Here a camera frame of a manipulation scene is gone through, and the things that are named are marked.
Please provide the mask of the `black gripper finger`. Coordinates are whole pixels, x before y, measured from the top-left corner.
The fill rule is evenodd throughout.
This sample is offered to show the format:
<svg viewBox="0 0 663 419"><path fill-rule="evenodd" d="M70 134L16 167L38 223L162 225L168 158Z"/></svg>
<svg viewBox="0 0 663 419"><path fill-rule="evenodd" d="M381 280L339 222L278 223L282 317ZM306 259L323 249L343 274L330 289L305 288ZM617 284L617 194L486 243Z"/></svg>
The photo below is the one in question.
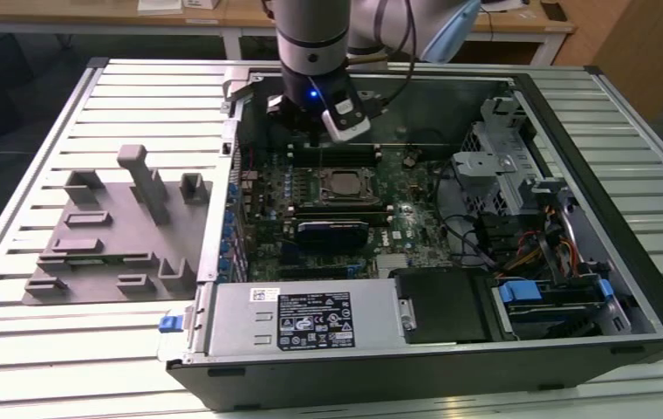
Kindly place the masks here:
<svg viewBox="0 0 663 419"><path fill-rule="evenodd" d="M267 99L265 134L273 146L305 143L318 146L318 118L283 95Z"/></svg>

